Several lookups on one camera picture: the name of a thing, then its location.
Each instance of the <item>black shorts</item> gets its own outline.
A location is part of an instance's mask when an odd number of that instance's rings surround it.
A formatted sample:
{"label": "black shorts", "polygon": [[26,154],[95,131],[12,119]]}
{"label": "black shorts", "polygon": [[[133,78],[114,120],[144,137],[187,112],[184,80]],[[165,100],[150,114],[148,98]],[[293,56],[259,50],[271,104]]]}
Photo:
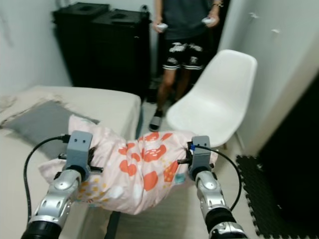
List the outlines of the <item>black shorts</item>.
{"label": "black shorts", "polygon": [[207,48],[206,33],[189,39],[166,40],[163,68],[176,70],[182,67],[188,70],[201,70],[204,68]]}

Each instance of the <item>hand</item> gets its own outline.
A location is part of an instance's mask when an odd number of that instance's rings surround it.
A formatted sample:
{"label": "hand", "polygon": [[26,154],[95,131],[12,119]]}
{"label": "hand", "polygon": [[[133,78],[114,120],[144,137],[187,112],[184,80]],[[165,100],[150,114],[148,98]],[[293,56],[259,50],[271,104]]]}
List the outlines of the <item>hand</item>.
{"label": "hand", "polygon": [[153,29],[158,33],[163,33],[163,31],[158,28],[158,25],[161,24],[162,21],[163,21],[162,17],[157,17],[155,21],[153,22]]}
{"label": "hand", "polygon": [[208,17],[215,19],[215,22],[208,24],[207,27],[212,28],[212,27],[215,27],[215,26],[217,26],[219,24],[220,19],[219,19],[219,16],[216,13],[210,12]]}

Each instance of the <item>black cable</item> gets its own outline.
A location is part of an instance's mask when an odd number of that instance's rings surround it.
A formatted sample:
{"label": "black cable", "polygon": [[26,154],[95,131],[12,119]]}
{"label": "black cable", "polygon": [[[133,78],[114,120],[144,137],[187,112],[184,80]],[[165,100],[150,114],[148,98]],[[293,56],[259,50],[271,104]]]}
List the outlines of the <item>black cable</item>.
{"label": "black cable", "polygon": [[212,149],[212,148],[208,148],[208,147],[204,147],[204,146],[200,146],[200,145],[194,145],[195,148],[202,148],[202,149],[207,149],[209,151],[213,151],[215,153],[218,153],[220,156],[222,156],[223,158],[225,158],[228,162],[230,162],[230,164],[235,168],[236,170],[236,173],[237,173],[237,176],[238,176],[238,181],[239,181],[239,189],[238,189],[238,193],[237,193],[237,197],[235,199],[235,202],[233,203],[233,205],[230,207],[230,210],[232,211],[235,206],[237,205],[239,199],[240,199],[240,195],[241,195],[241,190],[242,190],[242,185],[243,185],[243,182],[242,182],[242,179],[241,179],[241,176],[240,176],[240,172],[236,166],[236,164],[229,158],[227,157],[225,154],[215,150],[215,149]]}
{"label": "black cable", "polygon": [[44,145],[45,143],[48,143],[50,141],[53,140],[62,140],[64,143],[68,142],[70,139],[70,135],[65,134],[65,135],[61,135],[61,136],[57,136],[57,137],[52,137],[52,138],[48,138],[44,141],[42,141],[41,143],[39,143],[38,145],[36,145],[33,150],[30,152],[30,154],[28,155],[28,157],[26,158],[26,161],[24,163],[24,169],[23,169],[23,180],[24,180],[24,187],[25,187],[25,194],[26,194],[26,202],[27,202],[27,207],[28,207],[28,220],[27,222],[30,221],[31,219],[31,214],[32,214],[32,208],[31,208],[31,197],[30,197],[30,191],[29,191],[29,185],[28,185],[28,178],[26,175],[27,172],[27,168],[28,168],[28,163],[31,159],[31,156],[33,155],[33,153],[42,145]]}

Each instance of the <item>black foam mat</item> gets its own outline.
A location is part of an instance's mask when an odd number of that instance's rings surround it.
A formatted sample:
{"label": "black foam mat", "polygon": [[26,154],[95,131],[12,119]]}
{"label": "black foam mat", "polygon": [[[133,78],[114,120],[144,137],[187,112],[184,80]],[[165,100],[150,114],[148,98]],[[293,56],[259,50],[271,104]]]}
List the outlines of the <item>black foam mat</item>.
{"label": "black foam mat", "polygon": [[237,163],[257,235],[267,239],[319,238],[319,225],[305,227],[284,220],[264,173],[257,167],[256,158],[238,156]]}

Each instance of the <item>person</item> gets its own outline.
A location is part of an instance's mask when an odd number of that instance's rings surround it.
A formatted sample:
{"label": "person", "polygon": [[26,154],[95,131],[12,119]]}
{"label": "person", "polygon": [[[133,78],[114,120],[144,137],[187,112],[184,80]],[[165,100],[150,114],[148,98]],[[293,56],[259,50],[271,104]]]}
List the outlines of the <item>person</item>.
{"label": "person", "polygon": [[[204,52],[208,47],[207,27],[219,23],[221,0],[155,0],[156,17],[153,28],[163,33],[158,24],[165,23],[165,62],[163,81],[158,89],[157,109],[150,122],[149,130],[156,132],[160,128],[163,106],[175,83],[176,70],[180,67],[181,79],[177,83],[174,102],[184,94],[192,70],[204,67]],[[215,21],[205,25],[205,17]]]}

